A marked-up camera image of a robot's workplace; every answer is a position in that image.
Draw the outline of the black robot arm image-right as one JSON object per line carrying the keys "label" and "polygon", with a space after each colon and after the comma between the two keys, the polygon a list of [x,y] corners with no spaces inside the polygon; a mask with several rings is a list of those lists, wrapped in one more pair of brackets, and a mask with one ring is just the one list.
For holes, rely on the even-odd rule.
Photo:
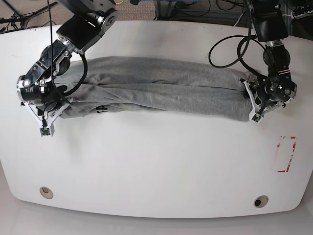
{"label": "black robot arm image-right", "polygon": [[[237,59],[223,68],[241,63],[255,77],[241,78],[243,97],[235,96],[234,103],[214,100],[205,109],[207,115],[227,117],[234,120],[260,122],[267,113],[285,107],[297,94],[297,84],[291,79],[291,57],[282,40],[288,37],[279,0],[245,0],[243,2],[248,22],[248,33],[242,35],[237,45]],[[250,41],[263,49],[263,61],[268,74],[263,75],[244,60]]]}

